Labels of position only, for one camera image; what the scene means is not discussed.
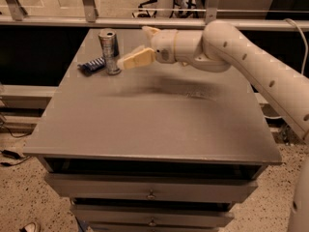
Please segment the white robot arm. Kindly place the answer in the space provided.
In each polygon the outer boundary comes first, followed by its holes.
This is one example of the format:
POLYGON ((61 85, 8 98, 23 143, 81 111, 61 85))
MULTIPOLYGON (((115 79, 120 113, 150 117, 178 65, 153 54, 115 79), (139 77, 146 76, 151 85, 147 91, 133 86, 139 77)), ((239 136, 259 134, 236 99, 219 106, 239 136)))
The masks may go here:
POLYGON ((234 25, 215 20, 202 30, 142 28, 150 45, 117 61, 122 70, 186 63, 222 73, 235 67, 305 143, 309 144, 309 78, 250 42, 234 25))

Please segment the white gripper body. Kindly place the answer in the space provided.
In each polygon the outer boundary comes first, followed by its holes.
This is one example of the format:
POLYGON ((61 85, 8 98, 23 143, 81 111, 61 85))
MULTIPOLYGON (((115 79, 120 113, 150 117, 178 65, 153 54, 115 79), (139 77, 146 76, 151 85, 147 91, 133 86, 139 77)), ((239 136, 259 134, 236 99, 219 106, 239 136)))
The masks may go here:
POLYGON ((155 59, 162 64, 174 64, 175 38, 177 30, 153 29, 151 35, 151 47, 155 53, 155 59))

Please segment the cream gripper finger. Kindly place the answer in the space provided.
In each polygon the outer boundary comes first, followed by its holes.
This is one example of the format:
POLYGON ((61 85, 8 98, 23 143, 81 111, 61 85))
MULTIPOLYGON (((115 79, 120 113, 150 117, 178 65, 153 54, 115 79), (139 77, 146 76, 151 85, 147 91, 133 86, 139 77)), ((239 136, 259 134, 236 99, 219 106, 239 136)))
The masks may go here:
POLYGON ((160 32, 158 28, 151 27, 151 26, 143 26, 143 32, 146 34, 148 40, 152 43, 155 40, 155 37, 160 32))
POLYGON ((121 70, 149 66, 155 60, 155 52, 150 47, 138 46, 117 61, 121 70))

